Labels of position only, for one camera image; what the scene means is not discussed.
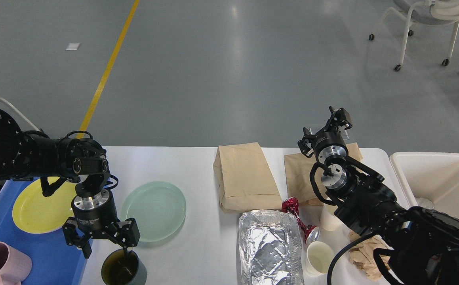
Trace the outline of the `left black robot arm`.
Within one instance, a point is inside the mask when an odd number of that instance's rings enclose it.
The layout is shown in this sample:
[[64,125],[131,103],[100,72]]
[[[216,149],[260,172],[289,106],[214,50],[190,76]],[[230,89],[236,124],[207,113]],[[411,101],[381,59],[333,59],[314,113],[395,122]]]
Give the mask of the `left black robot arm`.
[[89,258],[91,239],[106,239],[123,249],[136,247],[140,232],[135,218],[119,220],[112,189],[118,184],[110,173],[106,150],[89,132],[72,138],[69,132],[52,139],[41,131],[22,131],[0,109],[0,180],[39,177],[42,195],[52,196],[64,183],[75,184],[73,217],[63,224],[66,244]]

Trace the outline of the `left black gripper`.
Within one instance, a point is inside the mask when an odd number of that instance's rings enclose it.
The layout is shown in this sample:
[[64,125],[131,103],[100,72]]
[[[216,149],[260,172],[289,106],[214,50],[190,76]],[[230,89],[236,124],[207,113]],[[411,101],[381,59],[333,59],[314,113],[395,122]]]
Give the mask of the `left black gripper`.
[[[77,247],[89,258],[92,249],[90,238],[105,239],[113,236],[114,242],[122,248],[136,247],[141,237],[135,218],[119,221],[113,193],[104,189],[94,197],[76,196],[72,200],[74,217],[67,218],[62,226],[68,246]],[[77,227],[84,234],[79,235]]]

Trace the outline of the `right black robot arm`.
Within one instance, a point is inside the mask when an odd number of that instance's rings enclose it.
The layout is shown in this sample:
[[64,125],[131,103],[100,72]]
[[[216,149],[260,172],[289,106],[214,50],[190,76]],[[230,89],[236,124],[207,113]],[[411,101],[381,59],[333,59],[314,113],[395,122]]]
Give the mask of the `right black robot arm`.
[[352,128],[345,108],[329,107],[331,116],[316,133],[303,128],[301,153],[315,157],[309,179],[324,204],[359,238],[345,246],[328,268],[327,283],[337,261],[350,248],[376,235],[388,249],[372,256],[391,285],[459,285],[459,219],[434,209],[401,207],[384,177],[350,157],[340,128]]

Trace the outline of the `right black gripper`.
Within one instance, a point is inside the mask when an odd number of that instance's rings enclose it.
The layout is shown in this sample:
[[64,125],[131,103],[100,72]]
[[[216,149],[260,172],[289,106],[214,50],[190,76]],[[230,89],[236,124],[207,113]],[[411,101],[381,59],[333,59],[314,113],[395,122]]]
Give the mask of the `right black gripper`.
[[350,114],[345,108],[335,109],[332,106],[329,106],[329,112],[331,116],[321,132],[313,135],[311,129],[304,127],[303,137],[297,143],[302,155],[311,158],[314,154],[319,163],[325,163],[335,155],[347,157],[349,154],[340,132],[341,129],[352,128]]

